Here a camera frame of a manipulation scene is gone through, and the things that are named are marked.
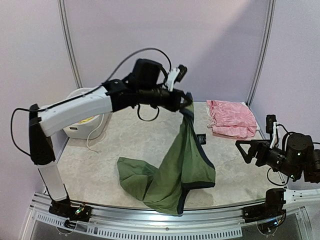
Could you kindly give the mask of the green sleeveless shirt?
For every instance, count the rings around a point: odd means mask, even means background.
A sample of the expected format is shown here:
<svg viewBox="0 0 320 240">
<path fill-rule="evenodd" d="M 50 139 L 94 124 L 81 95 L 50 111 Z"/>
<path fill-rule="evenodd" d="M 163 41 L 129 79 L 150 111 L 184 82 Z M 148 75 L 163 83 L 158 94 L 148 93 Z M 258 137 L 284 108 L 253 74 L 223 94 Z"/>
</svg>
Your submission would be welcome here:
<svg viewBox="0 0 320 240">
<path fill-rule="evenodd" d="M 117 161 L 119 184 L 125 192 L 147 207 L 173 216 L 183 214 L 191 190 L 216 185 L 215 166 L 194 130 L 194 104 L 180 113 L 179 132 L 159 167 L 126 157 Z"/>
</svg>

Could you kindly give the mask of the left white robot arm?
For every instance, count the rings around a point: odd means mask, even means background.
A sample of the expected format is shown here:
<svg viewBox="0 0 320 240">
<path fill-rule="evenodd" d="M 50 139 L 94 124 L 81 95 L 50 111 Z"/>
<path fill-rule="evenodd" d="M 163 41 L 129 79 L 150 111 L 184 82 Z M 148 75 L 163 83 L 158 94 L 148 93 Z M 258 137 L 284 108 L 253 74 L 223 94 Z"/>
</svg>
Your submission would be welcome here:
<svg viewBox="0 0 320 240">
<path fill-rule="evenodd" d="M 32 162 L 55 201 L 55 209 L 63 216 L 74 213 L 68 193 L 59 173 L 50 138 L 56 132 L 96 115 L 115 113 L 127 107 L 149 105 L 176 112 L 192 103 L 182 90 L 174 88 L 186 75 L 184 65 L 169 72 L 149 59 L 138 59 L 124 79 L 106 80 L 101 85 L 75 97 L 39 108 L 29 109 L 29 151 Z"/>
</svg>

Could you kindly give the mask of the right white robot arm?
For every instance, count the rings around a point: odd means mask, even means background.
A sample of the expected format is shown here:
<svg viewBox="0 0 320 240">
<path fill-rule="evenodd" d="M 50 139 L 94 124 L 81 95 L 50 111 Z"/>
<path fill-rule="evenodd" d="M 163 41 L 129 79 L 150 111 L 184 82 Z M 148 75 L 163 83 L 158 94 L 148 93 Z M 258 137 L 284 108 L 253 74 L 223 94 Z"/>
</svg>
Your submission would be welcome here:
<svg viewBox="0 0 320 240">
<path fill-rule="evenodd" d="M 272 146 L 269 140 L 237 140 L 235 146 L 245 163 L 255 158 L 257 167 L 269 166 L 274 172 L 296 182 L 320 182 L 320 150 L 315 149 L 310 135 L 288 132 L 282 138 L 282 148 Z"/>
</svg>

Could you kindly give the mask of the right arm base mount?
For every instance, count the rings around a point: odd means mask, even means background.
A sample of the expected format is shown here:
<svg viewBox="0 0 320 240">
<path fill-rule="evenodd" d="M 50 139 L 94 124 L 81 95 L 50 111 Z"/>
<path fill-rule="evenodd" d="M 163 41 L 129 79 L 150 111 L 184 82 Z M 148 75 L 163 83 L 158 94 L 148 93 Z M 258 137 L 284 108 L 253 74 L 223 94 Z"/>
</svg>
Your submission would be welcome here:
<svg viewBox="0 0 320 240">
<path fill-rule="evenodd" d="M 287 211 L 283 209 L 285 192 L 283 188 L 269 189 L 264 203 L 243 207 L 241 211 L 245 223 L 256 223 L 257 229 L 264 235 L 273 234 L 287 217 Z"/>
</svg>

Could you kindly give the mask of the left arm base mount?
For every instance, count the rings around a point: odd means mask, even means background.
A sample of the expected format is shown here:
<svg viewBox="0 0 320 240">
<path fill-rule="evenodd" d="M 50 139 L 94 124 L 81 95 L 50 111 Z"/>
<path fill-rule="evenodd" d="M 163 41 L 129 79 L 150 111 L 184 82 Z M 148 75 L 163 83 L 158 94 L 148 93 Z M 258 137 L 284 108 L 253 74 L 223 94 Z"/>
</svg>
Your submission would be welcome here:
<svg viewBox="0 0 320 240">
<path fill-rule="evenodd" d="M 71 199 L 67 195 L 64 200 L 55 201 L 52 199 L 48 212 L 66 218 L 63 226 L 74 230 L 78 221 L 84 223 L 89 222 L 92 210 L 93 208 L 91 206 L 84 203 L 76 206 L 72 205 Z"/>
</svg>

